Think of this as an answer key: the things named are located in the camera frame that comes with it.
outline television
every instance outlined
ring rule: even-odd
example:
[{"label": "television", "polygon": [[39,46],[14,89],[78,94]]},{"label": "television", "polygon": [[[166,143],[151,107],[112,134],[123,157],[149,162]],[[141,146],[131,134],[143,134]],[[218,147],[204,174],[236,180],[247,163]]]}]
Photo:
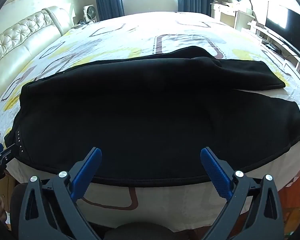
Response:
[{"label": "television", "polygon": [[300,14],[275,3],[268,3],[266,28],[300,54]]}]

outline wooden floor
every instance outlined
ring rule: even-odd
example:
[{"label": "wooden floor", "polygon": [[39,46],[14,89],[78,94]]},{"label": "wooden floor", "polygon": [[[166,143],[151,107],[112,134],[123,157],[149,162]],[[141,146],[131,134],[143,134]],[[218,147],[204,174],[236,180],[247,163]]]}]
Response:
[{"label": "wooden floor", "polygon": [[[284,187],[279,191],[282,213],[285,223],[285,234],[296,230],[300,223],[300,177],[290,187]],[[231,236],[238,234],[244,225],[247,213],[240,215],[231,232]],[[179,232],[181,239],[200,240],[210,227],[202,227],[194,230]]]}]

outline fan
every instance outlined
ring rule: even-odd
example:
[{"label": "fan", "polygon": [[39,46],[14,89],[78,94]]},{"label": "fan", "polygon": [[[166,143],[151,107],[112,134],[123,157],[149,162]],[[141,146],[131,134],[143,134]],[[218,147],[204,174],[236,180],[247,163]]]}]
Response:
[{"label": "fan", "polygon": [[83,7],[83,16],[86,22],[94,21],[97,22],[96,9],[93,5],[87,5]]}]

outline silver screw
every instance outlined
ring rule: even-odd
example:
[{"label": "silver screw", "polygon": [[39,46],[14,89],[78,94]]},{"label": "silver screw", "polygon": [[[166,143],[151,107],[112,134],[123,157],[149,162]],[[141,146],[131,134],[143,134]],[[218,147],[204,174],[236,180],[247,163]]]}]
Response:
[{"label": "silver screw", "polygon": [[68,173],[66,171],[62,171],[62,172],[59,173],[60,178],[64,178],[67,175],[68,175]]},{"label": "silver screw", "polygon": [[267,179],[267,180],[272,180],[273,178],[272,178],[271,175],[267,174],[267,175],[266,175],[266,179]]},{"label": "silver screw", "polygon": [[239,177],[239,178],[242,178],[243,175],[244,175],[244,173],[243,173],[242,171],[236,171],[236,172],[235,172],[235,175],[236,175],[237,177]]},{"label": "silver screw", "polygon": [[32,177],[30,178],[30,181],[31,181],[31,182],[35,182],[37,179],[38,179],[37,176],[32,176]]}]

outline cream headboard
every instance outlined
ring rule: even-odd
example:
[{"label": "cream headboard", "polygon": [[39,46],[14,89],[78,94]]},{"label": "cream headboard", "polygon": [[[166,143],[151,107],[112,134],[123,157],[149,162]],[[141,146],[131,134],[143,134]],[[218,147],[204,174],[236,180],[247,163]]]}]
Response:
[{"label": "cream headboard", "polygon": [[0,34],[0,97],[41,51],[73,27],[68,13],[56,6],[21,20]]}]

